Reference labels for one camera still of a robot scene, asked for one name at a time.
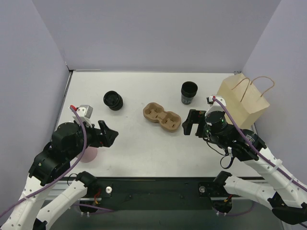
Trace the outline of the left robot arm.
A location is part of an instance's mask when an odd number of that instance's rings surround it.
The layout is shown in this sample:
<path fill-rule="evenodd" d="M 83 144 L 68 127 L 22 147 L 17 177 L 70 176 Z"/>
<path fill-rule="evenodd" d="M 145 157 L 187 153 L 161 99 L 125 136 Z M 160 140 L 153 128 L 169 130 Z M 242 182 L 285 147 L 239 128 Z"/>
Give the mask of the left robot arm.
<path fill-rule="evenodd" d="M 104 121 L 99 128 L 85 123 L 67 122 L 58 126 L 51 141 L 35 158 L 24 190 L 2 230 L 48 230 L 77 200 L 92 197 L 99 191 L 97 178 L 80 172 L 75 180 L 46 207 L 43 203 L 55 183 L 72 169 L 71 161 L 85 153 L 87 147 L 111 147 L 118 132 Z"/>

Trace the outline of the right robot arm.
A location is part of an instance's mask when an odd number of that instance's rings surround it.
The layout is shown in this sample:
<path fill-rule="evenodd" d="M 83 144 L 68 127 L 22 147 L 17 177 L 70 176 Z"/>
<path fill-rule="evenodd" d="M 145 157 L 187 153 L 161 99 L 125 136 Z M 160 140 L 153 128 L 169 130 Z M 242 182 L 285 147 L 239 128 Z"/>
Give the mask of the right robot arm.
<path fill-rule="evenodd" d="M 265 142 L 254 132 L 227 123 L 224 111 L 191 109 L 182 124 L 184 135 L 190 135 L 197 124 L 196 136 L 223 149 L 225 156 L 238 159 L 255 170 L 268 186 L 240 179 L 224 168 L 213 181 L 217 195 L 238 195 L 269 208 L 281 221 L 296 225 L 307 220 L 307 187 L 283 167 Z"/>

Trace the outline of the pink straw holder cup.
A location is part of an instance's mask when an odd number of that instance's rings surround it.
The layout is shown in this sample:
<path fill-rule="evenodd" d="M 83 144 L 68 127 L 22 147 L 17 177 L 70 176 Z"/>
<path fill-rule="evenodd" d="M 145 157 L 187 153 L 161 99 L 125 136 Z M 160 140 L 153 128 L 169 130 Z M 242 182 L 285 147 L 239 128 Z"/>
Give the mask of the pink straw holder cup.
<path fill-rule="evenodd" d="M 97 148 L 94 147 L 87 147 L 83 156 L 81 157 L 82 163 L 89 163 L 92 162 L 97 156 Z"/>

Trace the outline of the stack of black cups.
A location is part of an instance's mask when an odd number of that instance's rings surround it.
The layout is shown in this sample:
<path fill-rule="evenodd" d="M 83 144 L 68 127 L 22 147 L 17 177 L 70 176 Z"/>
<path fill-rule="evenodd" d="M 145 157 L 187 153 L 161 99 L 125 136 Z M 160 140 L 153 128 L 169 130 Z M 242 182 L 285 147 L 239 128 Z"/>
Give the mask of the stack of black cups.
<path fill-rule="evenodd" d="M 198 90 L 196 83 L 192 81 L 186 81 L 181 86 L 181 102 L 183 104 L 191 104 Z"/>

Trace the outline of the stack of black lids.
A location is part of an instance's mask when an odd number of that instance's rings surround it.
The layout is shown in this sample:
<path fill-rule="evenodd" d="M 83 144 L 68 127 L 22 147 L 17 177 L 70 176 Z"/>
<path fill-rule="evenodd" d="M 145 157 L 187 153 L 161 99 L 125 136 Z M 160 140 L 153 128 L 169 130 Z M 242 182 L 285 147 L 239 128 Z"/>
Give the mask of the stack of black lids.
<path fill-rule="evenodd" d="M 123 99 L 116 91 L 108 91 L 103 97 L 104 104 L 113 111 L 123 107 Z"/>

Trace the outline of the brown pulp cup carrier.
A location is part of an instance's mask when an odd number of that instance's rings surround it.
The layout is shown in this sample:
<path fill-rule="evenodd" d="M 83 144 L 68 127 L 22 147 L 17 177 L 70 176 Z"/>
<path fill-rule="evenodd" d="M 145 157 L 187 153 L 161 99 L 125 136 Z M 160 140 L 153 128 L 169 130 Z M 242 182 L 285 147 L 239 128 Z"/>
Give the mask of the brown pulp cup carrier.
<path fill-rule="evenodd" d="M 181 117 L 178 114 L 172 111 L 165 111 L 161 105 L 154 102 L 147 104 L 143 108 L 143 116 L 153 123 L 158 123 L 168 132 L 177 131 L 181 124 Z"/>

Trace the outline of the tan paper bag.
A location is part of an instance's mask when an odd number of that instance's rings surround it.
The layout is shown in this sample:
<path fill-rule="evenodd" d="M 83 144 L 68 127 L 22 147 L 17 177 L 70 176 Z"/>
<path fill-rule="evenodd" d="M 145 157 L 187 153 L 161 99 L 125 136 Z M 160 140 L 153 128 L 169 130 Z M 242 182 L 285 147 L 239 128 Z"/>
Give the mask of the tan paper bag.
<path fill-rule="evenodd" d="M 270 106 L 264 94 L 260 92 L 255 81 L 261 78 L 271 80 L 269 77 L 259 76 L 253 80 L 239 73 L 224 79 L 217 92 L 218 96 L 225 99 L 226 108 L 240 129 L 249 129 L 264 111 Z"/>

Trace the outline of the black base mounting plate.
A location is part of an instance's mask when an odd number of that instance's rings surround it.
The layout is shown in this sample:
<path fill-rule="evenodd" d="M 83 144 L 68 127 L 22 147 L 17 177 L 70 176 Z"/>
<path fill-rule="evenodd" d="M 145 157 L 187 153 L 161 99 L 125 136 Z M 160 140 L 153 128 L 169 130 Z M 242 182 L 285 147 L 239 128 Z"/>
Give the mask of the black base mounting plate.
<path fill-rule="evenodd" d="M 113 211 L 208 210 L 229 194 L 212 177 L 99 177 L 82 204 Z"/>

